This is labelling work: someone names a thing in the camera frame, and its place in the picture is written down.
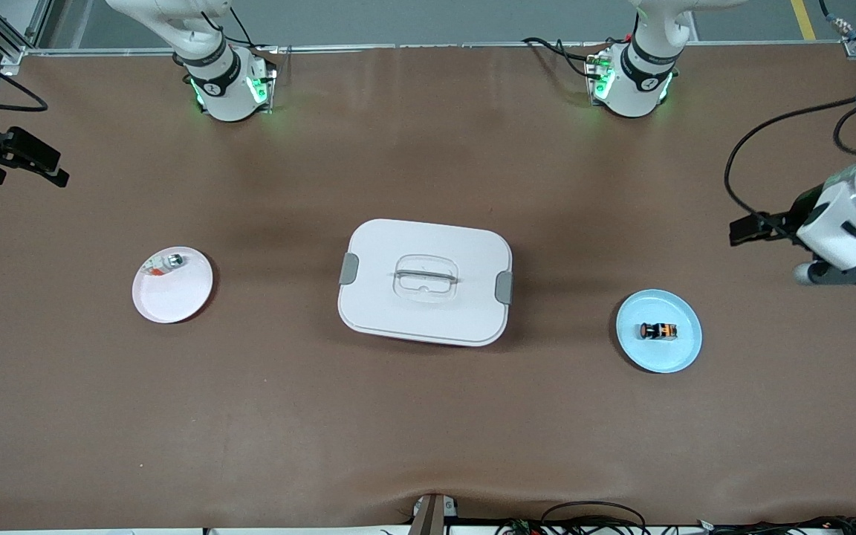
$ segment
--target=battery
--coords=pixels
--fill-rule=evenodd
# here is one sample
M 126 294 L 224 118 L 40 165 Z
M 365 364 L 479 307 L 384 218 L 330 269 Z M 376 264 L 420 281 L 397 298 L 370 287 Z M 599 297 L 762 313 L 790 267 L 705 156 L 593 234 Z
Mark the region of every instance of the battery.
M 675 340 L 678 329 L 673 324 L 641 324 L 639 337 L 646 340 Z
M 140 266 L 140 271 L 159 277 L 161 275 L 166 275 L 173 270 L 177 270 L 177 268 L 182 268 L 186 264 L 187 262 L 184 261 L 183 256 L 179 254 L 169 254 L 167 256 L 158 254 L 148 258 L 147 261 Z

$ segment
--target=gray clip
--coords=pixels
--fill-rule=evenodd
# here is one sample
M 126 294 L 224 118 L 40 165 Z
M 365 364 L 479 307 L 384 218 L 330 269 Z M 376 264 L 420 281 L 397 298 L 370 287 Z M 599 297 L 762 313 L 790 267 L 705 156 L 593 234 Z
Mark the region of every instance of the gray clip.
M 512 272 L 502 271 L 497 274 L 497 278 L 493 281 L 493 298 L 497 302 L 503 302 L 504 305 L 510 304 L 510 299 L 513 298 Z
M 346 253 L 343 257 L 343 270 L 339 273 L 339 284 L 350 285 L 356 282 L 357 274 L 359 274 L 359 257 L 353 253 Z

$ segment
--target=brown mat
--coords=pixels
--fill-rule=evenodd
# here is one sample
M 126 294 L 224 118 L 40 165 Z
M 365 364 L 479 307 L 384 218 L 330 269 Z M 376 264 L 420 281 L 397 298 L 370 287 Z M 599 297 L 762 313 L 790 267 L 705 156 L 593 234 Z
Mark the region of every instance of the brown mat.
M 795 285 L 797 247 L 729 248 L 721 184 L 743 133 L 853 95 L 856 63 L 700 47 L 680 67 L 662 109 L 625 120 L 522 48 L 299 55 L 275 113 L 220 124 L 170 58 L 24 61 L 51 110 L 0 128 L 61 149 L 71 183 L 0 187 L 0 529 L 400 522 L 426 491 L 462 516 L 856 515 L 856 288 Z M 785 209 L 852 162 L 829 139 L 840 113 L 755 139 L 741 194 Z M 503 338 L 349 331 L 340 261 L 377 217 L 502 234 Z M 220 287 L 154 325 L 130 284 L 173 244 L 210 254 Z M 616 305 L 651 287 L 702 319 L 685 372 L 639 372 L 611 341 Z

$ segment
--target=gray floor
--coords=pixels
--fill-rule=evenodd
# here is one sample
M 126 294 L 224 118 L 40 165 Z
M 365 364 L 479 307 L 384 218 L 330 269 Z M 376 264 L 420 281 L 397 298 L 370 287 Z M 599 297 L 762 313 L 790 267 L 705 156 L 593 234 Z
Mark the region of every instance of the gray floor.
M 816 0 L 805 0 L 815 35 L 836 40 Z M 832 0 L 856 22 L 856 0 Z M 631 30 L 624 0 L 236 0 L 253 40 L 269 45 L 448 45 L 516 42 L 531 35 L 602 41 Z M 791 0 L 751 0 L 732 10 L 696 14 L 707 41 L 800 41 Z M 241 36 L 234 21 L 220 21 Z M 65 0 L 51 48 L 153 48 L 163 42 L 104 0 Z

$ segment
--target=yellow floor line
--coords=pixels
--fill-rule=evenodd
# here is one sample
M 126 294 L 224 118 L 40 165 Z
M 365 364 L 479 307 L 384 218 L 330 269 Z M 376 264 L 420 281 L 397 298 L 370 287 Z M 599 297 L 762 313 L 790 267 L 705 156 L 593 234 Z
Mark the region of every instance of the yellow floor line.
M 794 10 L 794 18 L 798 19 L 798 27 L 801 28 L 801 37 L 805 41 L 814 41 L 814 28 L 811 27 L 811 19 L 808 18 L 808 10 L 805 8 L 805 0 L 791 0 L 791 9 Z

